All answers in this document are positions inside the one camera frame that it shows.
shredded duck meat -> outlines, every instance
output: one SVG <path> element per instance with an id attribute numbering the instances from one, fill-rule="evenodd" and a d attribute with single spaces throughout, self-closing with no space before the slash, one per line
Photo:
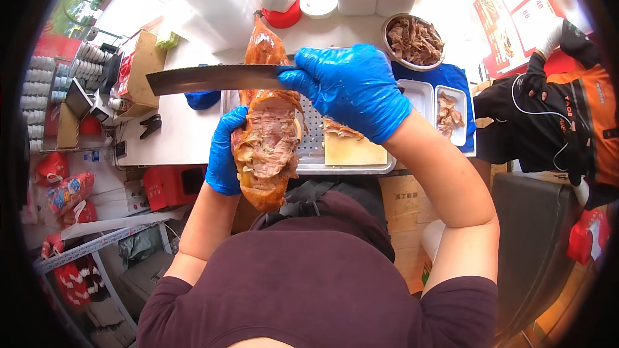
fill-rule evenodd
<path id="1" fill-rule="evenodd" d="M 445 46 L 433 24 L 414 16 L 398 19 L 387 37 L 396 58 L 421 66 L 437 63 Z"/>
<path id="2" fill-rule="evenodd" d="M 282 40 L 256 16 L 245 63 L 289 65 Z M 241 191 L 258 210 L 270 212 L 284 203 L 290 178 L 296 179 L 298 158 L 295 110 L 303 113 L 293 91 L 242 89 L 242 105 L 250 107 L 247 126 L 232 133 L 232 148 Z"/>
<path id="3" fill-rule="evenodd" d="M 456 110 L 456 99 L 441 93 L 437 98 L 437 129 L 448 139 L 451 139 L 456 126 L 464 127 L 462 114 Z"/>
<path id="4" fill-rule="evenodd" d="M 361 140 L 363 138 L 363 135 L 354 129 L 350 129 L 345 125 L 339 124 L 328 117 L 323 117 L 323 119 L 324 133 L 332 133 L 337 135 L 337 137 L 354 137 L 357 140 Z"/>

stainless steel bowl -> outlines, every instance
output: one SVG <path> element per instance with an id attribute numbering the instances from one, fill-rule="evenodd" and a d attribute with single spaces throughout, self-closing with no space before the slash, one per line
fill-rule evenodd
<path id="1" fill-rule="evenodd" d="M 416 72 L 429 72 L 430 70 L 435 69 L 438 66 L 440 66 L 441 63 L 443 63 L 443 60 L 445 59 L 445 46 L 443 46 L 443 53 L 441 54 L 441 58 L 439 58 L 437 63 L 434 63 L 433 65 L 429 65 L 429 66 L 415 65 L 414 63 L 410 63 L 410 62 L 408 62 L 408 61 L 406 61 L 404 59 L 396 58 L 396 54 L 393 52 L 393 50 L 391 50 L 391 46 L 389 45 L 389 41 L 387 40 L 387 32 L 388 32 L 388 29 L 391 27 L 391 25 L 396 23 L 398 21 L 398 19 L 403 17 L 403 16 L 412 16 L 415 19 L 417 19 L 418 21 L 422 21 L 424 23 L 430 24 L 429 22 L 426 22 L 425 20 L 419 18 L 418 16 L 414 16 L 414 15 L 407 14 L 407 13 L 395 14 L 395 15 L 390 16 L 389 18 L 387 18 L 387 20 L 385 20 L 385 22 L 383 23 L 383 27 L 382 27 L 383 44 L 385 46 L 385 52 L 387 53 L 387 56 L 392 61 L 396 61 L 399 64 L 403 65 L 404 67 L 409 68 L 411 70 L 414 70 Z"/>

black chair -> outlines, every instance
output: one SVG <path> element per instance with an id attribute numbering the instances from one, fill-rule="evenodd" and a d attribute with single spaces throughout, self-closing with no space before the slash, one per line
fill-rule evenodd
<path id="1" fill-rule="evenodd" d="M 583 209 L 570 185 L 497 174 L 492 198 L 501 224 L 497 341 L 535 321 L 559 297 L 574 261 L 565 252 Z"/>

roast duck leg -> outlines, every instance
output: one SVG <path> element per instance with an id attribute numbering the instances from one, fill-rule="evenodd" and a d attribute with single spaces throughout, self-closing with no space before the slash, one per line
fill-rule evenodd
<path id="1" fill-rule="evenodd" d="M 283 42 L 256 15 L 245 63 L 289 65 Z M 297 92 L 274 89 L 238 91 L 241 105 L 250 107 L 247 126 L 232 133 L 232 148 L 241 191 L 262 212 L 278 210 L 290 178 L 297 179 L 295 109 Z"/>

white counter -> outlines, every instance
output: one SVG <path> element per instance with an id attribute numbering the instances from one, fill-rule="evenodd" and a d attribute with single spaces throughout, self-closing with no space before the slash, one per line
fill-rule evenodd
<path id="1" fill-rule="evenodd" d="M 484 28 L 473 8 L 473 0 L 417 0 L 414 15 L 435 24 L 445 42 L 445 63 L 452 63 L 467 71 L 470 81 L 479 82 L 477 65 L 490 53 Z M 288 29 L 276 29 L 287 53 L 304 46 L 348 47 L 355 43 L 369 43 L 382 48 L 381 26 L 385 18 L 371 16 L 342 16 L 334 13 L 327 19 L 301 20 Z M 196 43 L 182 40 L 168 52 L 165 69 L 241 63 L 244 50 L 227 50 L 210 54 Z M 139 125 L 151 115 L 159 113 L 162 127 L 144 140 L 139 136 L 144 127 Z M 158 164 L 207 164 L 211 136 L 219 121 L 219 103 L 206 111 L 194 111 L 187 105 L 183 94 L 162 96 L 159 110 L 128 121 L 120 129 L 119 141 L 127 143 L 127 156 L 118 159 L 121 166 L 151 166 Z"/>

